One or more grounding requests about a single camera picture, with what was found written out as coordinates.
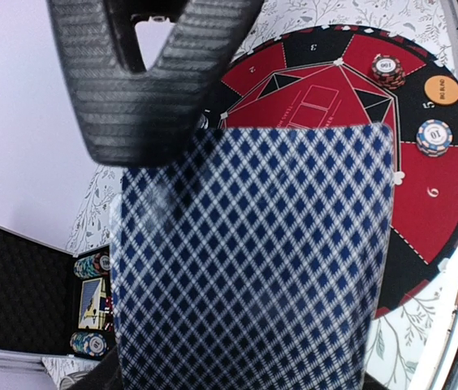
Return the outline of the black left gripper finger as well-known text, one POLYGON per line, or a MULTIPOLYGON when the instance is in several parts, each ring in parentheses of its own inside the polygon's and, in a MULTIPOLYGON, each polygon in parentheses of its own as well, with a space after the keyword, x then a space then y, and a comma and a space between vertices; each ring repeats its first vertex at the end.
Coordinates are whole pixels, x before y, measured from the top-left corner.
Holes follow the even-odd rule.
POLYGON ((69 387, 70 390, 123 390, 118 350, 112 349, 85 377, 69 387))

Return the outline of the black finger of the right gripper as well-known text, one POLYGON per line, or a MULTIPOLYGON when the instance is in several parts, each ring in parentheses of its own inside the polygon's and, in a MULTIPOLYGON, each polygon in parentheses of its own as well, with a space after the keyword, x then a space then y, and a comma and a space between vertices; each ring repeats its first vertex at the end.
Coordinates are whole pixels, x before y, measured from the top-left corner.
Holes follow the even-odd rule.
POLYGON ((239 1, 51 1, 54 39, 77 122, 96 162, 159 167, 175 161, 262 4, 239 1), (146 67, 135 26, 173 28, 146 67))

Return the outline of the single blue playing card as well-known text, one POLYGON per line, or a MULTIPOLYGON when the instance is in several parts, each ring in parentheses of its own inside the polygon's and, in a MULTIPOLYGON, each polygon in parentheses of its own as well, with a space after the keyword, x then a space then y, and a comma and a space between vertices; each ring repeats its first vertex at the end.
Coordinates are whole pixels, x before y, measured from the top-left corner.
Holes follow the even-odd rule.
POLYGON ((359 389, 387 258, 381 123, 202 129, 112 214, 126 389, 359 389))

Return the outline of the red poker chip stack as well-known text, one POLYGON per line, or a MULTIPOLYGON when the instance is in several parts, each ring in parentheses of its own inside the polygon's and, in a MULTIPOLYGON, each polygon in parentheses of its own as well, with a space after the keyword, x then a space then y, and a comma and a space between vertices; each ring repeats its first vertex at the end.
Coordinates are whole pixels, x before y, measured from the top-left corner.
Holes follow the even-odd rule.
POLYGON ((378 54, 372 64, 371 71, 374 80, 387 89, 398 89, 405 84, 405 72, 397 57, 378 54))

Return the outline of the orange big blind button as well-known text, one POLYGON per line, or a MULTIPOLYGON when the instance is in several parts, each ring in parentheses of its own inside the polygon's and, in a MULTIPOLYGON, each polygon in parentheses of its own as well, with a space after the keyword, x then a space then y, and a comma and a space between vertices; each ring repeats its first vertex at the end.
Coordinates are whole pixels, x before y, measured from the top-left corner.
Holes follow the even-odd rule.
POLYGON ((432 76, 424 84, 426 96, 435 104, 450 106, 458 101, 458 83, 449 76, 432 76))

